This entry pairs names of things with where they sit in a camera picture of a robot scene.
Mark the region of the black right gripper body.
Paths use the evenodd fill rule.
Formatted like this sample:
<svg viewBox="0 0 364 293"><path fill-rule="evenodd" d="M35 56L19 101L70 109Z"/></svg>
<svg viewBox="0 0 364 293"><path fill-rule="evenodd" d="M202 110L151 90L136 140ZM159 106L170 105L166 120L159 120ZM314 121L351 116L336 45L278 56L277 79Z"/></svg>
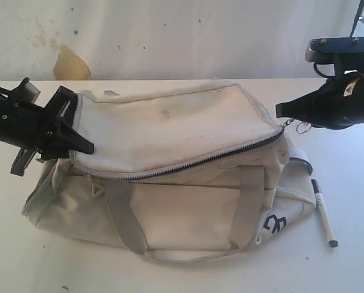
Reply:
<svg viewBox="0 0 364 293"><path fill-rule="evenodd" d="M364 124L364 74L347 74L317 90L310 106L310 123L335 130Z"/></svg>

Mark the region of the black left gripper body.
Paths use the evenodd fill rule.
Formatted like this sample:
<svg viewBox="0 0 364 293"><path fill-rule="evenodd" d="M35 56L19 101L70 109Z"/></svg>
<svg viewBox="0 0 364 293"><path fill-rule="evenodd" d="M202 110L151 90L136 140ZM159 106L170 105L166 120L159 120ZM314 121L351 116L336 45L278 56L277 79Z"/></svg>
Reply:
<svg viewBox="0 0 364 293"><path fill-rule="evenodd" d="M52 146L52 135L58 120L71 126L78 96L61 86L45 107L0 96L0 142L20 149L10 172L23 176L37 147Z"/></svg>

